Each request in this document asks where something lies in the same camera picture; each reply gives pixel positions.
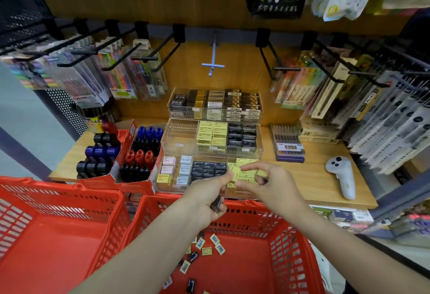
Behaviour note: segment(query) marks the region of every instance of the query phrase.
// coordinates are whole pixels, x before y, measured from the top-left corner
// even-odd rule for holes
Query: person's right hand
[[[259,198],[273,213],[282,216],[288,222],[295,224],[298,218],[310,210],[298,190],[293,176],[282,166],[267,162],[254,162],[240,167],[242,171],[260,169],[267,173],[269,181],[255,175],[259,184],[248,181],[236,181],[236,186],[247,190]]]

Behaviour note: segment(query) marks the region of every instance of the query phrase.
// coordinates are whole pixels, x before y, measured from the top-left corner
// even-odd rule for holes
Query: person's left hand
[[[193,181],[182,196],[182,199],[187,201],[188,205],[196,205],[198,214],[202,219],[203,228],[209,226],[211,222],[227,211],[224,197],[221,197],[220,211],[218,213],[214,212],[210,205],[218,197],[221,189],[225,191],[225,186],[231,181],[233,175],[233,172],[229,171],[221,176]]]

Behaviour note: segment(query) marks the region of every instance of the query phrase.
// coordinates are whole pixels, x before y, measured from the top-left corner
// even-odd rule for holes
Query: blue display hook
[[[212,63],[202,63],[202,67],[211,67],[209,71],[209,77],[212,77],[212,71],[215,68],[224,68],[223,65],[215,64],[215,52],[216,52],[216,32],[214,32],[214,42],[212,45]]]

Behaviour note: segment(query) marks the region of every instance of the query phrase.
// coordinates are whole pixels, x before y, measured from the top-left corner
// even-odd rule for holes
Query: wooden shelf
[[[167,122],[166,119],[137,118],[135,120],[138,126]],[[50,174],[52,180],[77,182],[76,164],[78,161],[85,159],[85,148],[94,144],[93,135],[91,132],[85,132],[79,138],[55,171],[52,171]],[[325,171],[325,163],[330,158],[335,156],[350,158],[344,144],[338,143],[334,145],[304,142],[303,146],[306,152],[305,163],[287,163],[276,161],[269,128],[261,128],[261,137],[264,147],[261,160],[282,165],[289,170],[294,176],[298,189],[309,204],[358,209],[372,209],[378,206],[363,176],[354,163],[352,166],[357,195],[353,201],[343,198],[339,180],[336,179],[334,174]]]

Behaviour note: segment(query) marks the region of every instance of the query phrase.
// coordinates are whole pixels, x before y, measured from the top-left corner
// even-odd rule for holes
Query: red shopping basket
[[[144,196],[121,249],[178,198]],[[325,293],[315,254],[300,232],[261,203],[225,200],[225,204],[227,212],[205,230],[203,247],[212,247],[212,255],[202,256],[192,244],[199,257],[185,275],[177,267],[173,284],[162,293],[184,293],[189,279],[196,280],[195,293]],[[223,255],[209,238],[213,233],[225,249]]]
[[[2,293],[67,293],[112,258],[130,225],[124,195],[0,177]]]

